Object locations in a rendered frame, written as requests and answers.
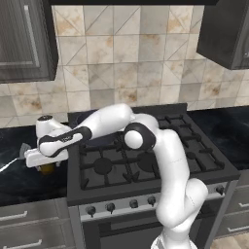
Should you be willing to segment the yellow-brown squash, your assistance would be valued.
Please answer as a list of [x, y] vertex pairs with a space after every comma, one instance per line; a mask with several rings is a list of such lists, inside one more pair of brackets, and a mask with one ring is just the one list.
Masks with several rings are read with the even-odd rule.
[[54, 172], [54, 164], [53, 163], [48, 163], [48, 164], [44, 164], [41, 166], [42, 166], [41, 173], [43, 175], [50, 175]]

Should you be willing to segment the grey spatula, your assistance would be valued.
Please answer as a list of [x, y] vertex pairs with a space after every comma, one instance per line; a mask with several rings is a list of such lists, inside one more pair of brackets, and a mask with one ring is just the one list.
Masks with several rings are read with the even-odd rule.
[[31, 147], [28, 144], [22, 143], [21, 146], [20, 146], [20, 149], [19, 149], [18, 157], [11, 160], [7, 164], [0, 165], [0, 173], [3, 172], [4, 170], [6, 170], [11, 164], [16, 162], [17, 160], [24, 160], [25, 159], [24, 154], [30, 149], [31, 149]]

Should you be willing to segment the dark grey wall cupboard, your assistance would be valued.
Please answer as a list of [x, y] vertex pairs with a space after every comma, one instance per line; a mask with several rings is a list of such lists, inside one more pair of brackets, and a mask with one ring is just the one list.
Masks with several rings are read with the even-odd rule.
[[249, 69], [249, 0], [205, 6], [196, 52], [230, 69]]

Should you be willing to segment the grey drawer front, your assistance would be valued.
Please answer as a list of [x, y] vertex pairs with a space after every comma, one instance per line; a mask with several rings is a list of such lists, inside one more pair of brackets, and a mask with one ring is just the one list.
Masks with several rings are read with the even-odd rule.
[[234, 235], [236, 233], [248, 232], [249, 230], [238, 231], [238, 232], [228, 232], [227, 230], [227, 228], [233, 229], [248, 225], [249, 225], [249, 211], [225, 216], [222, 219], [221, 225], [217, 230], [216, 237], [223, 237], [223, 236]]
[[241, 208], [239, 203], [249, 203], [249, 188], [236, 189], [231, 197], [231, 201], [226, 213], [240, 212], [242, 210], [249, 210], [249, 207]]
[[0, 217], [20, 214], [24, 211], [28, 211], [25, 218], [0, 222], [0, 227], [17, 224], [26, 225], [35, 222], [47, 222], [69, 218], [65, 197], [2, 206], [0, 207]]
[[249, 169], [240, 170], [240, 177], [236, 187], [238, 189], [249, 188]]
[[17, 226], [0, 230], [0, 249], [9, 249], [43, 239], [40, 246], [29, 249], [65, 249], [75, 246], [69, 220]]

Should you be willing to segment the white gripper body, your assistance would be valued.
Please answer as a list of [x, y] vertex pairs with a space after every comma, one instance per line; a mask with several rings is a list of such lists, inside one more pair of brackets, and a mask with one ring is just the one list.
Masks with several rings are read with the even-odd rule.
[[24, 153], [26, 159], [26, 166], [37, 167], [48, 163], [54, 163], [57, 161], [64, 161], [68, 159], [68, 152], [66, 150], [61, 151], [56, 157], [49, 158], [42, 155], [37, 149], [27, 150]]

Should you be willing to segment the black range hood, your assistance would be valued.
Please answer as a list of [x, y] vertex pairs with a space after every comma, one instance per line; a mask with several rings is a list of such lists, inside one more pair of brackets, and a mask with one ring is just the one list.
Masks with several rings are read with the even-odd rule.
[[50, 5], [216, 5], [219, 0], [49, 0]]

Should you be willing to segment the black gas hob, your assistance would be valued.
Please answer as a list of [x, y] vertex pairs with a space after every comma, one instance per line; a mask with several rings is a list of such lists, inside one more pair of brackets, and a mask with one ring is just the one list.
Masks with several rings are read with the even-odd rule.
[[[155, 117], [161, 129], [171, 128], [183, 143], [191, 176], [209, 191], [239, 178], [239, 171], [187, 115], [185, 103], [135, 107], [134, 113]], [[157, 196], [160, 173], [151, 151], [130, 150], [118, 132], [69, 149], [67, 202], [70, 206], [123, 198]]]

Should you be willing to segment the dark grey wall cupboard door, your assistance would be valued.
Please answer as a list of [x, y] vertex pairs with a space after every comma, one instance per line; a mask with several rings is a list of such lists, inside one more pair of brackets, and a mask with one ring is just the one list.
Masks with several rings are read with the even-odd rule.
[[57, 65], [49, 0], [0, 0], [0, 84], [53, 81]]

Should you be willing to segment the dark oven door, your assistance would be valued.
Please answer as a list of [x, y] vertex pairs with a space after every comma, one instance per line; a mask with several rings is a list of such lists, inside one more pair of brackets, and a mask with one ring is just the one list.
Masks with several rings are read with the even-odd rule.
[[[116, 199], [113, 201], [97, 202], [80, 207], [81, 222], [85, 236], [86, 249], [151, 249], [151, 245], [162, 229], [148, 229], [144, 231], [125, 232], [108, 236], [99, 234], [98, 223], [102, 221], [126, 221], [140, 218], [148, 218], [155, 215], [158, 197], [154, 206], [147, 202], [149, 196], [136, 198]], [[129, 202], [132, 199], [138, 201], [137, 208], [131, 208]], [[116, 209], [113, 213], [106, 210], [107, 203], [114, 203]], [[96, 213], [90, 216], [86, 208], [94, 206]]]

